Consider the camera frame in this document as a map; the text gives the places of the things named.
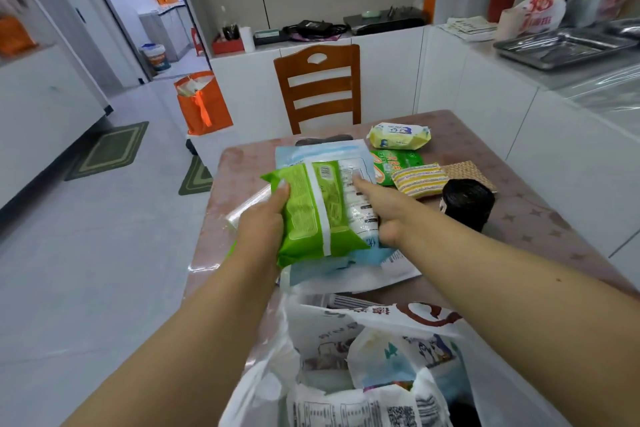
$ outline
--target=green rug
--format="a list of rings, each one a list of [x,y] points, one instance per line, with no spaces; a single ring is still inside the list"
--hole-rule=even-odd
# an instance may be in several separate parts
[[[148,122],[140,122],[104,132],[89,153],[74,164],[65,181],[131,164],[136,158],[148,125]]]
[[[178,194],[184,196],[186,194],[196,194],[197,192],[209,192],[212,184],[213,178],[207,166],[202,163],[200,157],[194,155]]]

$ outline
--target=door handle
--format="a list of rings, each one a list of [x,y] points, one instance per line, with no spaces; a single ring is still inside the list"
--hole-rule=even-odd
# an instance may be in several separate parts
[[[80,13],[80,10],[76,7],[76,12],[78,13],[78,16],[82,19],[82,22],[84,22],[86,24],[86,21],[84,20],[84,17],[82,17],[82,14]]]

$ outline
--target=wooden chair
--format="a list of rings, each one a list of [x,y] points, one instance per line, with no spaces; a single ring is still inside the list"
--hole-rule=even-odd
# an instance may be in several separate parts
[[[309,62],[313,55],[324,55],[326,58],[318,63]],[[284,105],[289,116],[291,131],[300,133],[300,122],[324,115],[342,112],[353,112],[353,123],[360,123],[360,47],[357,44],[330,46],[317,44],[290,56],[273,61],[280,83]],[[291,86],[289,78],[308,75],[327,69],[350,67],[350,76],[327,78],[325,80],[302,83]],[[334,99],[316,103],[308,107],[296,108],[294,101],[327,93],[351,91],[351,98]]]

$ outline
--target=hand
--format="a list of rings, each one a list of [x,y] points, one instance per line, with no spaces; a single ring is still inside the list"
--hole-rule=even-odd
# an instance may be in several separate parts
[[[276,255],[282,244],[284,220],[282,208],[289,199],[289,184],[281,181],[268,201],[251,206],[242,213],[234,255],[248,260],[275,265]]]
[[[353,177],[353,184],[369,199],[373,211],[381,218],[380,241],[387,246],[401,248],[406,230],[410,229],[411,210],[422,205],[397,189],[373,184],[358,176]]]

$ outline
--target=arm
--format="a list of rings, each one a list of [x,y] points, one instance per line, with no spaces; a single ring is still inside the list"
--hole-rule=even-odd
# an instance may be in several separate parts
[[[404,255],[576,426],[637,425],[640,303],[359,180]]]
[[[236,249],[63,427],[217,425],[280,272],[279,188],[240,220]]]

